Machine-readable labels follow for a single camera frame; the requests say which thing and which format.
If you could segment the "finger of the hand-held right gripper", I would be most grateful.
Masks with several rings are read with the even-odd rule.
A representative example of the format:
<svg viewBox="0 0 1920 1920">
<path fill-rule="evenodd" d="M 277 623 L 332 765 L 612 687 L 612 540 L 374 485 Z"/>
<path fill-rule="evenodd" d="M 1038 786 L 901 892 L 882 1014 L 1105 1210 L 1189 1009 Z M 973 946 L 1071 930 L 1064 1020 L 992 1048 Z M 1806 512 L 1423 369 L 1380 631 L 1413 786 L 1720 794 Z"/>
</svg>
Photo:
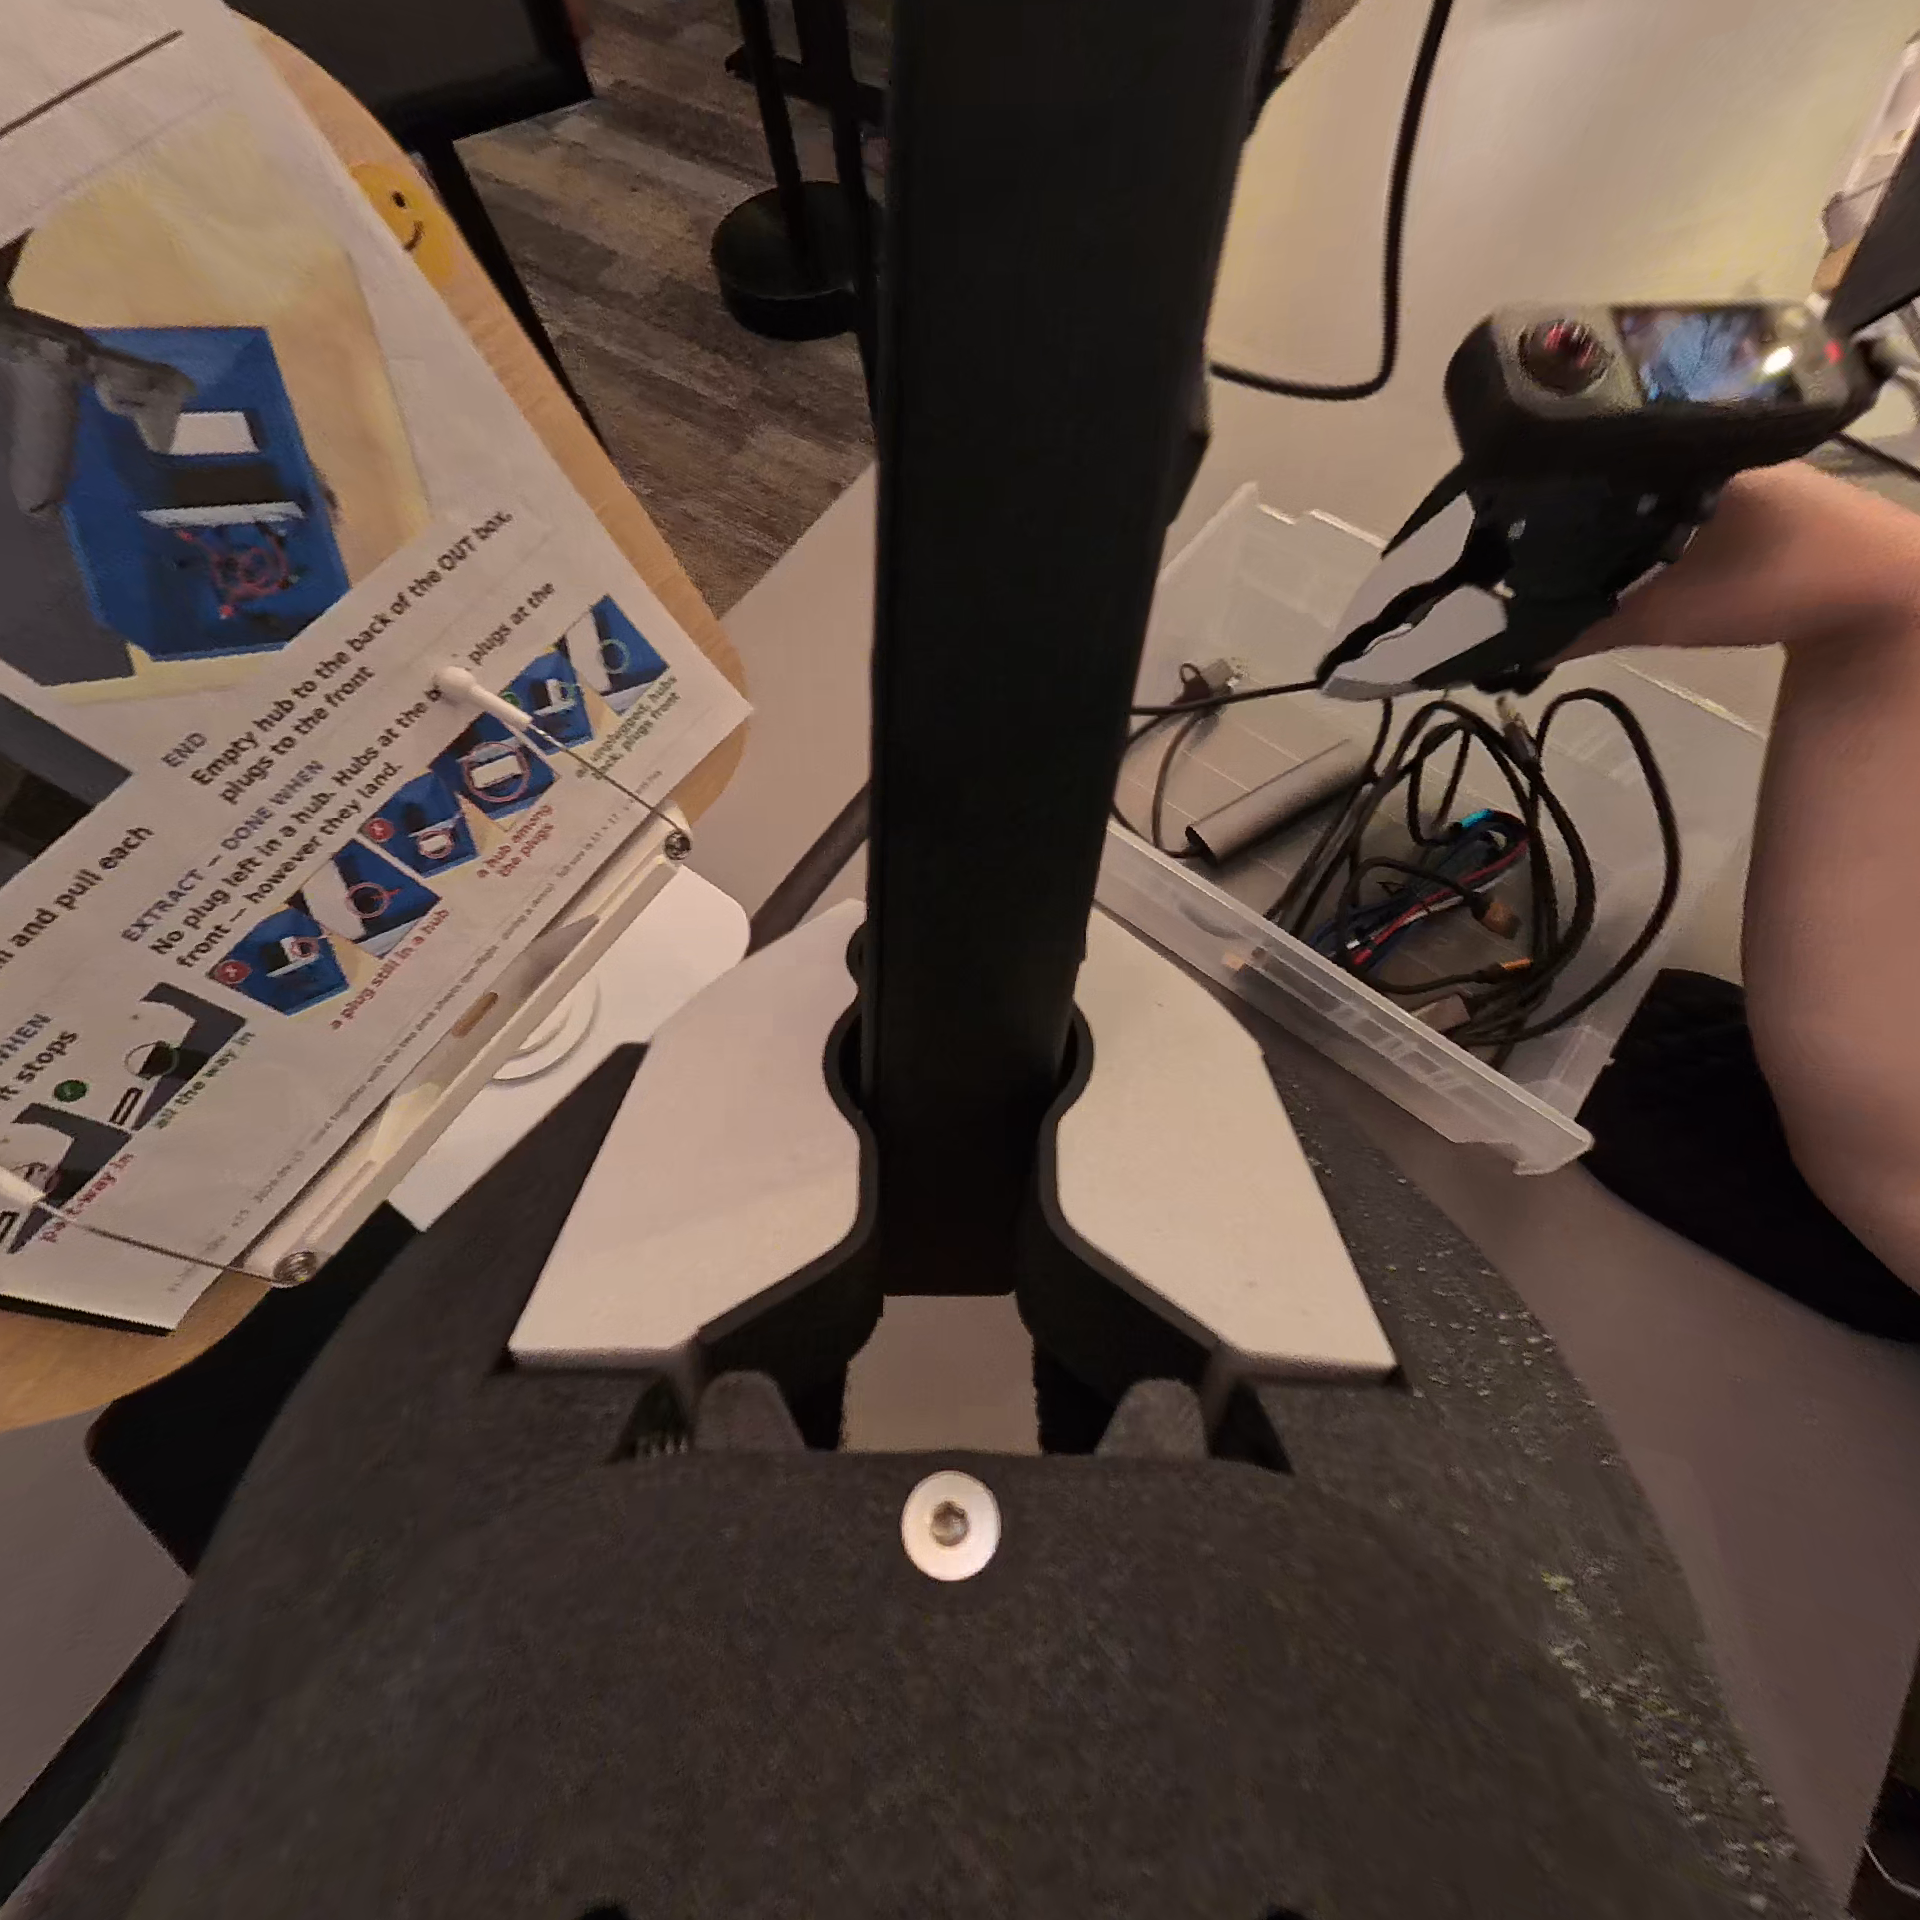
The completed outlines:
<svg viewBox="0 0 1920 1920">
<path fill-rule="evenodd" d="M 1491 589 L 1469 561 L 1476 499 L 1465 485 L 1437 485 L 1419 512 L 1380 550 L 1380 568 L 1353 589 L 1353 609 L 1437 609 L 1459 589 Z"/>
<path fill-rule="evenodd" d="M 1365 704 L 1454 686 L 1454 657 L 1506 633 L 1500 589 L 1396 589 L 1384 609 L 1346 623 L 1321 657 L 1321 695 Z"/>
</svg>

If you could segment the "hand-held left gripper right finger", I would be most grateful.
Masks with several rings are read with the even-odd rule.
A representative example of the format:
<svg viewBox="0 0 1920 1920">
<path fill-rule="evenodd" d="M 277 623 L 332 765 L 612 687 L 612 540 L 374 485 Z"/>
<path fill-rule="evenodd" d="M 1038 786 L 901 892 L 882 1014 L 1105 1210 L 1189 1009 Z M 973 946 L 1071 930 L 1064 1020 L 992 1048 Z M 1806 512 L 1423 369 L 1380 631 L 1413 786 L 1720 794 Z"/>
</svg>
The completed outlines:
<svg viewBox="0 0 1920 1920">
<path fill-rule="evenodd" d="M 1093 1451 L 1141 1383 L 1254 1439 L 1271 1388 L 1374 1392 L 1402 1365 L 1262 1040 L 1207 980 L 1091 912 L 1040 1119 L 1040 1451 Z"/>
</svg>

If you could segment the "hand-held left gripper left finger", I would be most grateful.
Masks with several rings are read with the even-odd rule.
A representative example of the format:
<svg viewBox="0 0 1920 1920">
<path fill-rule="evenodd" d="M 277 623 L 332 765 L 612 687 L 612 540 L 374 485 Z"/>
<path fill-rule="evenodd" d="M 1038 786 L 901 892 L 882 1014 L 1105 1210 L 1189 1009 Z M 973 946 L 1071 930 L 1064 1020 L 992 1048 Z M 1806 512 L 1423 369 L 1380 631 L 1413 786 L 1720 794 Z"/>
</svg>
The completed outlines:
<svg viewBox="0 0 1920 1920">
<path fill-rule="evenodd" d="M 883 1311 L 860 936 L 834 902 L 661 1028 L 519 1315 L 519 1371 L 635 1371 L 683 1413 L 763 1371 L 810 1451 L 847 1445 Z"/>
</svg>

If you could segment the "clear plastic bin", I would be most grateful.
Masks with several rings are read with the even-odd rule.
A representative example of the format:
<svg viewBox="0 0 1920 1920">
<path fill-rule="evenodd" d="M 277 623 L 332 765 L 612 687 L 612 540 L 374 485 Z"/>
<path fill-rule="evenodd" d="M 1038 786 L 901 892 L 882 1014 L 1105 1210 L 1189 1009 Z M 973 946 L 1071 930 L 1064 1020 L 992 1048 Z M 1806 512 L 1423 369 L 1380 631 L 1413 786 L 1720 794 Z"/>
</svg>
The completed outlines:
<svg viewBox="0 0 1920 1920">
<path fill-rule="evenodd" d="M 1207 522 L 1193 516 L 1189 540 L 1161 559 L 1141 700 L 1170 704 L 1182 668 L 1207 662 L 1233 662 L 1238 687 L 1304 681 L 1374 561 L 1374 532 L 1329 512 L 1281 512 L 1254 485 L 1243 485 Z M 1539 921 L 1528 912 L 1528 849 L 1491 891 L 1520 930 L 1495 935 L 1465 902 L 1448 902 L 1374 969 L 1386 985 L 1402 985 L 1384 990 L 1326 953 L 1351 857 L 1335 857 L 1335 877 L 1304 935 L 1271 912 L 1337 815 L 1337 794 L 1227 863 L 1189 846 L 1193 825 L 1283 772 L 1335 765 L 1346 745 L 1365 752 L 1380 737 L 1380 704 L 1271 695 L 1233 704 L 1189 737 L 1182 717 L 1149 726 L 1120 772 L 1100 902 L 1443 1136 L 1495 1147 L 1520 1172 L 1553 1172 L 1590 1153 L 1579 1108 L 1656 974 L 1735 953 L 1732 912 L 1749 857 L 1774 686 L 1767 657 L 1597 654 L 1514 700 L 1536 737 L 1547 704 L 1572 687 L 1603 687 L 1630 706 L 1665 777 L 1683 849 L 1672 916 L 1623 969 L 1660 901 L 1665 849 L 1623 722 L 1590 700 L 1569 704 L 1539 755 L 1547 794 L 1590 857 L 1594 916 L 1545 1003 L 1514 1014 L 1524 1031 L 1514 1045 L 1506 1036 L 1454 1045 L 1450 1028 L 1469 1014 L 1465 1003 L 1484 995 L 1491 980 L 1448 980 L 1528 955 Z"/>
</svg>

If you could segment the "black multi-port usb hub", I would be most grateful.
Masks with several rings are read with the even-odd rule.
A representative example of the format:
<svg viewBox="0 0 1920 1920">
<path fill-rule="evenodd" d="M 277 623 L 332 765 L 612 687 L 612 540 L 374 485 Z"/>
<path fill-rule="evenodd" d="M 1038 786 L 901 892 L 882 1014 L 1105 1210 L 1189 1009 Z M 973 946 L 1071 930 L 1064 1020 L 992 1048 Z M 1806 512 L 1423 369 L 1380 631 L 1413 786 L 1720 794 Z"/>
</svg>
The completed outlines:
<svg viewBox="0 0 1920 1920">
<path fill-rule="evenodd" d="M 1271 4 L 894 10 L 860 1113 L 883 1293 L 1001 1293 Z"/>
</svg>

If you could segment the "person's right forearm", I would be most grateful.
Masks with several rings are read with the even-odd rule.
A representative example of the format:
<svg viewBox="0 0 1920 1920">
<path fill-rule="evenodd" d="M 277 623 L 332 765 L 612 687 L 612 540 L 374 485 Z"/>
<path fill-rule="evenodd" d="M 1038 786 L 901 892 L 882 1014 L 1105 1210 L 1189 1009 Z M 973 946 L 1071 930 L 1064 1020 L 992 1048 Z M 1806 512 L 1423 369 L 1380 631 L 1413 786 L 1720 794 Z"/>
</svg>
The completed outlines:
<svg viewBox="0 0 1920 1920">
<path fill-rule="evenodd" d="M 1917 1288 L 1917 512 L 1817 468 L 1767 499 L 1784 681 L 1746 901 L 1749 1028 L 1796 1172 Z"/>
</svg>

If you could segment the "grey slim usb hub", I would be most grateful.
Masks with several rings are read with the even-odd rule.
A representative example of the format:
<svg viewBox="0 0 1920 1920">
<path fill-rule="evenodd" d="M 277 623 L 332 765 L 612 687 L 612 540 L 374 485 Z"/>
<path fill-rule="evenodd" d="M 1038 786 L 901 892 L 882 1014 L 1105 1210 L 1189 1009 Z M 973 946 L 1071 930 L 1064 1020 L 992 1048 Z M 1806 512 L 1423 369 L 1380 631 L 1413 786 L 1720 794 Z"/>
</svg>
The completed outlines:
<svg viewBox="0 0 1920 1920">
<path fill-rule="evenodd" d="M 1360 786 L 1365 765 L 1367 752 L 1360 741 L 1321 745 L 1314 755 L 1193 820 L 1189 857 L 1207 863 L 1233 863 L 1283 837 L 1304 815 L 1326 811 L 1329 803 L 1346 803 Z"/>
</svg>

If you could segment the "person's right hand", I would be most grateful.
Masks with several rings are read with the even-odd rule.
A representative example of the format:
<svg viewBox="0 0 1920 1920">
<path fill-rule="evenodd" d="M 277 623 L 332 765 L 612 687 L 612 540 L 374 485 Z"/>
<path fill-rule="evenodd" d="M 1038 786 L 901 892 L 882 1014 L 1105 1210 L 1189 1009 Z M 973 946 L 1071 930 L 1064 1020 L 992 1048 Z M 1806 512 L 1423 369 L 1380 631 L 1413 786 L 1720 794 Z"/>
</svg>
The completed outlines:
<svg viewBox="0 0 1920 1920">
<path fill-rule="evenodd" d="M 1623 650 L 1762 650 L 1817 633 L 1804 532 L 1822 472 L 1814 463 L 1740 472 L 1683 561 L 1629 585 L 1553 662 Z"/>
</svg>

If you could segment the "white metal document stand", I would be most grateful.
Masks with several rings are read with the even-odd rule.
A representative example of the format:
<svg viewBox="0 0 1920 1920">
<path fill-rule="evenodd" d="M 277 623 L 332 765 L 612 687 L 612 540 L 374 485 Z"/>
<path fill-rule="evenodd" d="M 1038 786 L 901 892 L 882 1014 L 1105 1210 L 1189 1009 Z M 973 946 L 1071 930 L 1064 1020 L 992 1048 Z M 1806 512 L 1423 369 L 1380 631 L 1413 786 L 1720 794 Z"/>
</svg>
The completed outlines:
<svg viewBox="0 0 1920 1920">
<path fill-rule="evenodd" d="M 344 1119 L 271 1192 L 236 1274 L 308 1286 L 376 1214 L 435 1224 L 619 1045 L 747 953 L 747 909 L 689 874 L 689 820 L 635 808 L 570 837 L 557 877 L 369 1054 Z"/>
</svg>

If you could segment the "black wrist rest pad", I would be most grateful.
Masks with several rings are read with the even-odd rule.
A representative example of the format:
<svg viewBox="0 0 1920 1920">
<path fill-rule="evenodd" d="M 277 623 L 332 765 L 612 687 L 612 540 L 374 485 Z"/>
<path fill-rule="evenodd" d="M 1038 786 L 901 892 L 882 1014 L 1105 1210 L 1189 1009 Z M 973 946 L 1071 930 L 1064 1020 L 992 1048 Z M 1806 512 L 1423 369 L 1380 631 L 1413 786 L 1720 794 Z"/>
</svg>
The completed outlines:
<svg viewBox="0 0 1920 1920">
<path fill-rule="evenodd" d="M 1579 1125 L 1585 1169 L 1619 1201 L 1851 1335 L 1917 1349 L 1917 1288 L 1794 1169 L 1740 980 L 1656 974 Z"/>
</svg>

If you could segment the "printed instruction sheet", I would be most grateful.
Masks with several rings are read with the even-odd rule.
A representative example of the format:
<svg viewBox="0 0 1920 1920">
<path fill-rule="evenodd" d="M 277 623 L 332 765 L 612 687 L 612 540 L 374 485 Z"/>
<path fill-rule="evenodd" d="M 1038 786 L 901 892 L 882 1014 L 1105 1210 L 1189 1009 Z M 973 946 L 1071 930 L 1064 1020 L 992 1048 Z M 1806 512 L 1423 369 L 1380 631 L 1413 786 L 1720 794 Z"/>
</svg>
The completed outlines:
<svg viewBox="0 0 1920 1920">
<path fill-rule="evenodd" d="M 7 1311 L 308 1282 L 747 717 L 227 4 L 7 4 Z"/>
</svg>

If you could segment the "black pole stand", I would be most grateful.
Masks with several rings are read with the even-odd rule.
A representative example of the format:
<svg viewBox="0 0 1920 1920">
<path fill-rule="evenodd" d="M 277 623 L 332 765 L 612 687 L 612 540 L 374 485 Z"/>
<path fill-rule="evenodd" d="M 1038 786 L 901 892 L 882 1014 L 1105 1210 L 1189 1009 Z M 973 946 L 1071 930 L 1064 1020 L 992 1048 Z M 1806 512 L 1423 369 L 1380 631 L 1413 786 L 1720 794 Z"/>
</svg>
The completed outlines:
<svg viewBox="0 0 1920 1920">
<path fill-rule="evenodd" d="M 856 71 L 852 4 L 785 4 L 797 48 L 784 53 L 774 4 L 731 4 L 729 80 L 751 90 L 774 185 L 731 207 L 707 245 L 720 292 L 768 342 L 852 339 L 876 355 L 882 199 L 871 143 L 883 90 Z"/>
</svg>

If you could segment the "yellow smiley sticker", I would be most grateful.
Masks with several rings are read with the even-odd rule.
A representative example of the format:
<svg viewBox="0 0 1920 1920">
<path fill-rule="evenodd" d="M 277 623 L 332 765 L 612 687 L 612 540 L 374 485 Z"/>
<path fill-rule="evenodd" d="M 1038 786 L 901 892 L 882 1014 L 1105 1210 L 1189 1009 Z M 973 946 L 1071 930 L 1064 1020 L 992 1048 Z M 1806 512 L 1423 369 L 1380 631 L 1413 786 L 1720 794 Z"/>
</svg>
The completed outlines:
<svg viewBox="0 0 1920 1920">
<path fill-rule="evenodd" d="M 458 230 L 435 199 L 435 191 L 409 166 L 352 163 L 376 219 L 391 230 L 394 251 L 419 269 L 419 279 L 443 292 L 458 269 Z"/>
</svg>

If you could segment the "black side table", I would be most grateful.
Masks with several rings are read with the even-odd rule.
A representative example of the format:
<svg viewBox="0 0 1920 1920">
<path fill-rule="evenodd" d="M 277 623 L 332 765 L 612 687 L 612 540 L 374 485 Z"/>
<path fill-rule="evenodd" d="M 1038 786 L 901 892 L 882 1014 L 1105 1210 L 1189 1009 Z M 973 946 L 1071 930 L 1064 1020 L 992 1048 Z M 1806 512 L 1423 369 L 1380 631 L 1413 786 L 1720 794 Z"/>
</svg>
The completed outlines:
<svg viewBox="0 0 1920 1920">
<path fill-rule="evenodd" d="M 236 14 L 277 35 L 332 71 L 419 163 L 458 239 L 496 279 L 563 394 L 598 439 L 535 292 L 458 158 L 458 143 L 598 103 L 589 14 L 563 0 L 236 0 Z"/>
</svg>

